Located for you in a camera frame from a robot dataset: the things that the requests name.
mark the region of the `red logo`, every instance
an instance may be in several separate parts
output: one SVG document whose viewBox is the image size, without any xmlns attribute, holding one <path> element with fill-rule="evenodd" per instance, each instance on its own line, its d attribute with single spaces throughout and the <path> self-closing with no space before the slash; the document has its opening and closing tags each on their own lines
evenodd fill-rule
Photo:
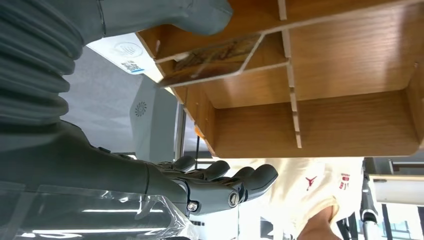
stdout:
<svg viewBox="0 0 424 240">
<path fill-rule="evenodd" d="M 341 182 L 340 186 L 338 187 L 341 190 L 346 190 L 349 188 L 349 180 L 350 180 L 350 174 L 342 173 L 341 174 Z"/>
<path fill-rule="evenodd" d="M 309 186 L 307 187 L 307 189 L 306 189 L 306 191 L 309 191 L 309 188 L 310 187 L 312 187 L 312 184 L 314 184 L 314 180 L 317 178 L 317 176 L 315 176 L 314 178 L 312 178 L 312 179 L 309 179 L 309 178 L 307 178 L 307 177 L 305 177 L 305 179 L 308 181 L 308 183 L 309 183 Z"/>
</svg>

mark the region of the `wooden cabinet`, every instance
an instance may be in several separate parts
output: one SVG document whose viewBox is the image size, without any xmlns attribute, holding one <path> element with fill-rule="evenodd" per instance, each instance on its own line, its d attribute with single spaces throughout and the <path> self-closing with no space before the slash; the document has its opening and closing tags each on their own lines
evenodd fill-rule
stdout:
<svg viewBox="0 0 424 240">
<path fill-rule="evenodd" d="M 212 36 L 138 33 L 221 158 L 404 156 L 424 138 L 424 2 L 229 0 Z"/>
</svg>

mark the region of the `metal screw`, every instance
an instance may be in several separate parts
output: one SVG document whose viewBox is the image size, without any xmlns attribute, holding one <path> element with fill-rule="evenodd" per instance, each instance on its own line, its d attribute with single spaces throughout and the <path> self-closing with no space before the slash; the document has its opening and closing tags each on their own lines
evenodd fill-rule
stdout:
<svg viewBox="0 0 424 240">
<path fill-rule="evenodd" d="M 189 210 L 190 212 L 195 212 L 198 207 L 199 205 L 197 204 L 197 202 L 191 201 L 187 205 L 187 210 Z"/>
<path fill-rule="evenodd" d="M 228 204 L 231 208 L 234 208 L 235 206 L 237 206 L 237 204 L 239 204 L 239 200 L 239 194 L 236 191 L 233 191 L 229 194 Z"/>
</svg>

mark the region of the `clear plastic cover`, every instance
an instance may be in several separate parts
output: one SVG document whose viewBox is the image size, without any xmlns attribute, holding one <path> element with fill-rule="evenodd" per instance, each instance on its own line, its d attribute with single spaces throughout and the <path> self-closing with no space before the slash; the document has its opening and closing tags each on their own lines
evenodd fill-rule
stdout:
<svg viewBox="0 0 424 240">
<path fill-rule="evenodd" d="M 0 182 L 0 240 L 198 240 L 166 197 Z"/>
</svg>

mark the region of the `ceiling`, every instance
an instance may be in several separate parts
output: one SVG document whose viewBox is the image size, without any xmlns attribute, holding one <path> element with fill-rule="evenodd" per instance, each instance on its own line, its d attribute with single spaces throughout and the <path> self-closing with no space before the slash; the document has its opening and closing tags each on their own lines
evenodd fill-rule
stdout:
<svg viewBox="0 0 424 240">
<path fill-rule="evenodd" d="M 79 126 L 95 147 L 114 153 L 133 153 L 130 107 L 141 83 L 140 75 L 131 75 L 85 47 L 75 63 L 73 75 L 64 76 L 69 92 L 61 93 L 69 104 L 63 120 Z M 196 150 L 194 123 L 187 119 L 185 151 Z M 202 141 L 200 151 L 207 151 Z"/>
</svg>

